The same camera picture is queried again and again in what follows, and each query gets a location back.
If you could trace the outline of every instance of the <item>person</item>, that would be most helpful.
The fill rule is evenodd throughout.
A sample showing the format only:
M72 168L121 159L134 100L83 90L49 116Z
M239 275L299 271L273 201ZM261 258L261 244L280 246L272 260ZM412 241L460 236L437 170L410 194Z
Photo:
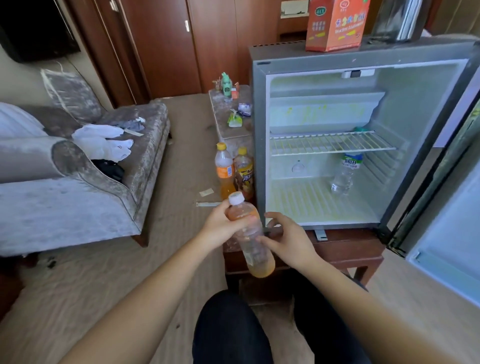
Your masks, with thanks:
M100 319L61 364L147 364L157 350L195 270L234 232L255 218L229 221L228 201L213 209L198 234ZM320 258L302 227L281 224L280 241L259 240L295 270L294 318L315 363L452 364L419 333L394 317L363 287ZM273 363L267 336L249 306L221 291L203 307L194 332L194 364Z

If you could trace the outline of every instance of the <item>black television screen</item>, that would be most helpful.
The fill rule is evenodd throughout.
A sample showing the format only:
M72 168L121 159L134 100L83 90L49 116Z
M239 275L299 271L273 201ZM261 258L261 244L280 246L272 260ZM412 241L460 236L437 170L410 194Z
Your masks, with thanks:
M0 11L0 44L20 63L80 51L56 0L9 1Z

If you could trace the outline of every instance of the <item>forearm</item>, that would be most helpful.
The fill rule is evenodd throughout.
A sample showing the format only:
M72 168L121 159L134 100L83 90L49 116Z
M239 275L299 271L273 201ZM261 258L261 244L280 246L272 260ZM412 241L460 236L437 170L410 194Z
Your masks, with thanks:
M95 324L60 363L150 362L207 254L196 240L184 244Z
M456 363L322 259L313 260L301 273L335 308L373 363Z

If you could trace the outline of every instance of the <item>green bottle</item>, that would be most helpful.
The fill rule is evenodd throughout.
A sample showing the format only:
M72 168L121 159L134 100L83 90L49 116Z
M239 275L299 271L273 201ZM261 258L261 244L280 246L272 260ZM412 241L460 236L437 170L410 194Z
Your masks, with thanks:
M232 80L225 72L222 73L222 90L224 96L232 97Z

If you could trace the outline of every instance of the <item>refrigerator top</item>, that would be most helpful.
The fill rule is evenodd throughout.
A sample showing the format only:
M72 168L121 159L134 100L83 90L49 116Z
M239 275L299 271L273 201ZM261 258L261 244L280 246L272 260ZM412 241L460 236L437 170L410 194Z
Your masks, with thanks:
M312 61L323 61L327 58L344 58L349 55L351 58L370 55L374 60L377 56L390 54L392 58L398 58L409 54L417 60L419 55L425 53L448 52L454 59L468 59L476 41L472 39L456 39L448 37L422 37L414 42L399 44L368 44L368 37L364 37L362 45L355 49L343 49L334 52L307 52L305 41L285 42L270 45L258 45L249 47L250 57L253 63L263 63L280 59L308 58Z

